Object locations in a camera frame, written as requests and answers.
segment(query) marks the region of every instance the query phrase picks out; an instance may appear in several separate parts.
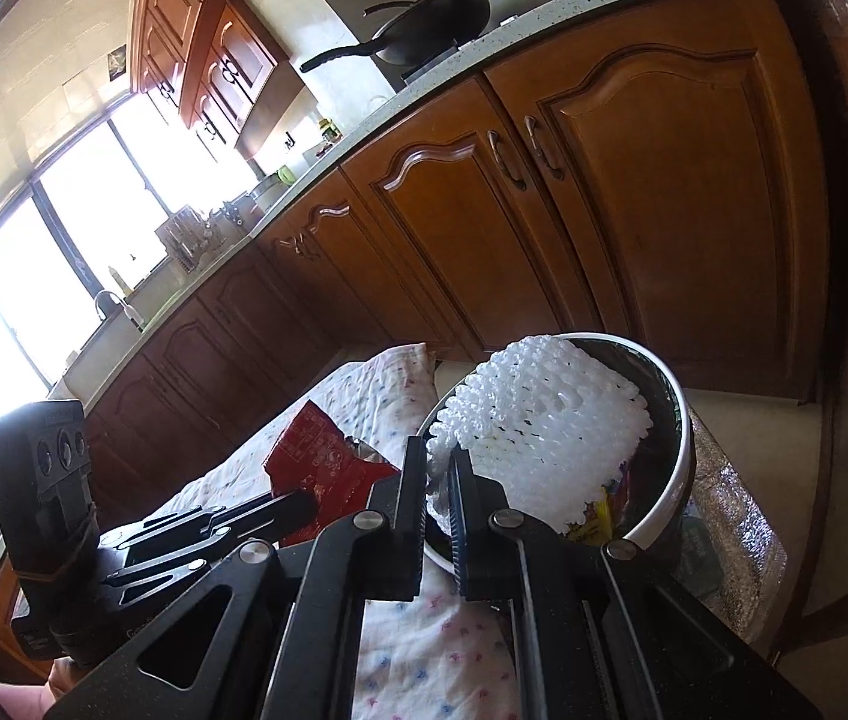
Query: metal screw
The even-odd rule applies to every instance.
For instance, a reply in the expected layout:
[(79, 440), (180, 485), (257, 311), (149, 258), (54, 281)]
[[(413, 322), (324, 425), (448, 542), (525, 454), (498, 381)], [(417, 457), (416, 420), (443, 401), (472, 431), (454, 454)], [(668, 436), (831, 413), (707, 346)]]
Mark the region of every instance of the metal screw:
[(240, 547), (240, 560), (243, 562), (254, 563), (264, 562), (267, 557), (270, 557), (270, 546), (265, 541), (248, 541)]
[(626, 538), (618, 538), (607, 544), (607, 554), (614, 560), (633, 560), (637, 557), (637, 546)]
[(353, 516), (353, 526), (361, 531), (374, 531), (383, 524), (383, 514), (380, 512), (357, 512)]
[(491, 519), (499, 528), (520, 528), (523, 525), (523, 514), (516, 509), (501, 509), (494, 512)]

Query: black pan handle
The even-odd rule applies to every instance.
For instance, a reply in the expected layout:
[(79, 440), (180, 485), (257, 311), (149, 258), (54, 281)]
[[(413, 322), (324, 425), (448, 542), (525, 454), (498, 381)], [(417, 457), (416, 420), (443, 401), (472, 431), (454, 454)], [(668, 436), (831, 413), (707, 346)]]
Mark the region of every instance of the black pan handle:
[(377, 5), (371, 5), (367, 10), (364, 11), (364, 18), (366, 19), (372, 13), (377, 13), (379, 10), (389, 10), (392, 7), (413, 7), (421, 0), (393, 0), (390, 2), (381, 2)]
[(342, 56), (372, 56), (377, 52), (382, 52), (390, 45), (389, 40), (382, 37), (368, 40), (366, 43), (358, 43), (356, 46), (341, 46), (337, 49), (331, 49), (327, 52), (318, 53), (313, 59), (308, 59), (301, 65), (301, 73), (309, 73), (329, 62), (332, 59), (339, 59)]

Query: window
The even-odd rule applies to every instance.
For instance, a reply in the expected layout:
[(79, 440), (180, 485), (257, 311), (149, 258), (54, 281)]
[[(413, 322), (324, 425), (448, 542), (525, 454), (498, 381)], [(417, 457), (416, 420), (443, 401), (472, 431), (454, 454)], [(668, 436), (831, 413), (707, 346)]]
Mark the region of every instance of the window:
[(99, 290), (120, 294), (161, 264), (169, 214), (208, 215), (256, 183), (238, 153), (218, 161), (145, 95), (39, 172), (0, 226), (0, 415), (46, 397), (99, 326)]

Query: granite countertop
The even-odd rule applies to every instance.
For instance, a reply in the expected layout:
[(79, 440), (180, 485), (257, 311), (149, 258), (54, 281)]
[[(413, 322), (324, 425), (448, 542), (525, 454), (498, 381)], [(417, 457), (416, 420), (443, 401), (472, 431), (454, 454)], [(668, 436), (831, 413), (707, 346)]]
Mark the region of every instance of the granite countertop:
[(273, 223), (287, 206), (293, 203), (301, 194), (304, 194), (325, 173), (338, 167), (341, 162), (362, 146), (374, 133), (387, 127), (394, 119), (401, 116), (407, 109), (420, 103), (424, 98), (430, 97), (445, 87), (450, 86), (460, 76), (464, 76), (464, 74), (480, 69), (481, 66), (497, 60), (502, 53), (518, 49), (521, 45), (540, 39), (550, 31), (556, 31), (559, 28), (563, 28), (563, 26), (574, 23), (576, 20), (585, 20), (589, 14), (600, 10), (600, 8), (617, 4), (621, 1), (625, 0), (552, 0), (546, 2), (528, 11), (528, 13), (518, 16), (516, 19), (510, 20), (505, 25), (491, 30), (473, 43), (462, 47), (454, 56), (421, 76), (420, 79), (417, 79), (407, 86), (406, 89), (398, 92), (390, 100), (387, 100), (386, 103), (380, 108), (377, 108), (363, 122), (360, 122), (343, 140), (334, 146), (327, 156), (308, 170), (297, 183), (287, 190), (286, 194), (271, 207), (266, 215), (264, 215), (264, 218), (254, 227), (249, 236), (238, 244), (235, 244), (214, 264), (206, 268), (185, 290), (181, 290), (176, 296), (174, 306), (166, 306), (166, 308), (161, 309), (161, 312), (158, 312), (156, 317), (147, 326), (146, 332), (137, 339), (115, 369), (110, 372), (110, 375), (99, 386), (94, 396), (91, 397), (91, 400), (84, 404), (86, 412), (89, 413), (94, 408), (108, 386), (113, 384), (113, 381), (120, 375), (120, 371), (127, 365), (127, 362), (130, 362), (132, 357), (143, 348), (144, 343), (147, 343), (149, 338), (153, 336), (153, 333), (173, 316), (176, 305), (182, 304), (187, 298), (198, 292), (206, 280), (211, 278), (230, 259), (238, 255), (244, 247), (251, 245), (254, 238), (259, 236), (270, 223)]

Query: frying pan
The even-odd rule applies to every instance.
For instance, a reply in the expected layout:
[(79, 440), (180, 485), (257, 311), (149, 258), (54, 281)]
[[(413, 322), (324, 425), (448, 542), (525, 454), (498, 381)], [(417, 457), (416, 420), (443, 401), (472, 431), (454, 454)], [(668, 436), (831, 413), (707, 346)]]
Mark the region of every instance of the frying pan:
[(365, 16), (391, 7), (406, 7), (377, 30), (370, 40), (320, 53), (301, 65), (301, 73), (341, 56), (376, 54), (384, 62), (419, 67), (454, 46), (468, 43), (483, 32), (490, 20), (489, 0), (417, 0), (382, 2), (364, 11)]

